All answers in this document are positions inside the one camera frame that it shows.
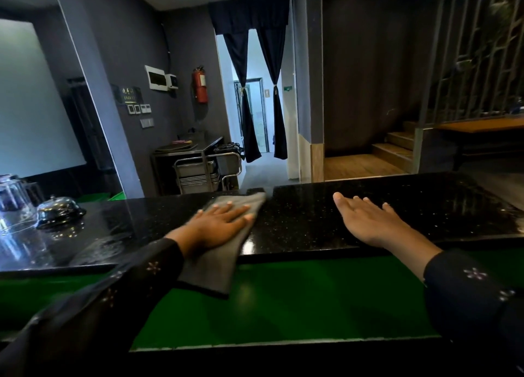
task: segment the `red fire extinguisher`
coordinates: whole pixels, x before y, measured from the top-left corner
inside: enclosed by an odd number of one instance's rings
[[[203,65],[193,70],[193,86],[196,101],[199,104],[207,104],[206,71]]]

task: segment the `dark patterned sleeve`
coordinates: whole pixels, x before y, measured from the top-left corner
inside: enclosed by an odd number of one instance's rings
[[[129,351],[183,262],[176,242],[149,243],[107,278],[37,313],[0,352],[0,375],[107,371]]]
[[[424,284],[428,315],[439,334],[454,341],[501,342],[522,372],[524,298],[516,290],[457,250],[429,261]]]

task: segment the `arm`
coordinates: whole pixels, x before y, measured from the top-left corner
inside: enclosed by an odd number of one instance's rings
[[[125,354],[151,311],[176,282],[184,258],[225,243],[251,215],[248,207],[200,210],[183,227],[149,243],[100,282],[37,313],[0,352],[1,375],[61,375],[108,370]]]
[[[503,343],[524,367],[524,299],[461,251],[446,251],[403,222],[393,208],[368,198],[333,199],[355,237],[395,255],[424,282],[428,315],[443,337]]]

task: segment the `door frame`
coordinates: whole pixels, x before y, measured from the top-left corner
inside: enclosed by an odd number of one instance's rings
[[[269,140],[267,138],[267,122],[266,122],[266,100],[264,97],[264,81],[262,78],[253,78],[253,79],[247,79],[247,83],[252,82],[259,82],[260,86],[260,99],[262,100],[262,118],[264,120],[264,138],[266,140],[266,152],[269,151]],[[239,94],[239,88],[240,88],[240,82],[238,80],[235,80],[233,82],[233,86],[235,86],[235,97],[236,97],[236,108],[239,113],[239,123],[240,123],[240,134],[242,135],[242,139],[244,138],[244,131],[242,128],[242,114],[240,112],[240,94]],[[246,93],[248,94],[247,102],[249,102],[249,110],[251,112],[251,116],[253,116],[253,109],[252,109],[252,102],[251,102],[251,94],[248,92],[248,89],[246,89]]]

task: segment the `glass door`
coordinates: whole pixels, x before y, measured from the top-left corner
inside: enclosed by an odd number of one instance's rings
[[[242,133],[242,138],[244,138],[244,133],[242,132],[242,114],[240,112],[240,83],[238,81],[235,81],[235,93],[237,110],[239,112],[240,132]],[[269,152],[262,78],[248,79],[246,81],[246,94],[255,127],[258,150],[261,153]]]

